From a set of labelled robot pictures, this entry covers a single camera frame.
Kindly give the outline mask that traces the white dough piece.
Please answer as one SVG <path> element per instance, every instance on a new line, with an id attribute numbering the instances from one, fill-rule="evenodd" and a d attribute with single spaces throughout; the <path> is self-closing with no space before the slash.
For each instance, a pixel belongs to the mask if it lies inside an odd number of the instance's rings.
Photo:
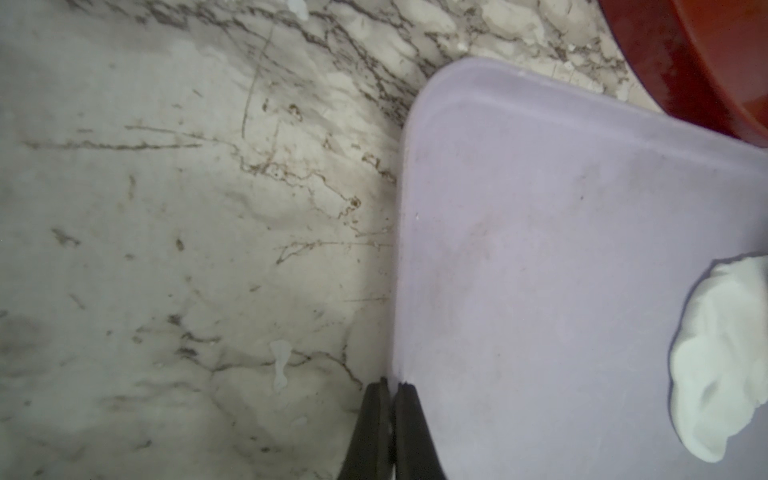
<path id="1" fill-rule="evenodd" d="M 716 463 L 767 402 L 767 259 L 718 263 L 693 289 L 669 356 L 669 409 L 686 449 Z"/>

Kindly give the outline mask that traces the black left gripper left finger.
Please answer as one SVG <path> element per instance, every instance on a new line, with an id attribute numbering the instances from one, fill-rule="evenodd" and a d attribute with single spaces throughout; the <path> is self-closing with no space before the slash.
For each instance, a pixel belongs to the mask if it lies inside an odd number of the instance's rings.
<path id="1" fill-rule="evenodd" d="M 392 477 L 390 402 L 385 378 L 366 387 L 338 480 L 388 480 Z"/>

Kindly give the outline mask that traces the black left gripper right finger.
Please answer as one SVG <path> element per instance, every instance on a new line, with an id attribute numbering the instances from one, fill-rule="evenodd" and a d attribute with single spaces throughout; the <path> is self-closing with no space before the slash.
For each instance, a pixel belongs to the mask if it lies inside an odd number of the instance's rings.
<path id="1" fill-rule="evenodd" d="M 393 403 L 395 478 L 447 478 L 441 466 L 417 389 L 400 383 Z"/>

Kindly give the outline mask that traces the lavender silicone mat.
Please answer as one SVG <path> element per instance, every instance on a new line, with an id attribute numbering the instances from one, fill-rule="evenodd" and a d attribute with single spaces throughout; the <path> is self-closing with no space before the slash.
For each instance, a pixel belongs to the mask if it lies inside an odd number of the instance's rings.
<path id="1" fill-rule="evenodd" d="M 390 376 L 451 479 L 763 479 L 767 413 L 715 464 L 668 352 L 717 260 L 767 249 L 767 154 L 482 58 L 403 130 Z"/>

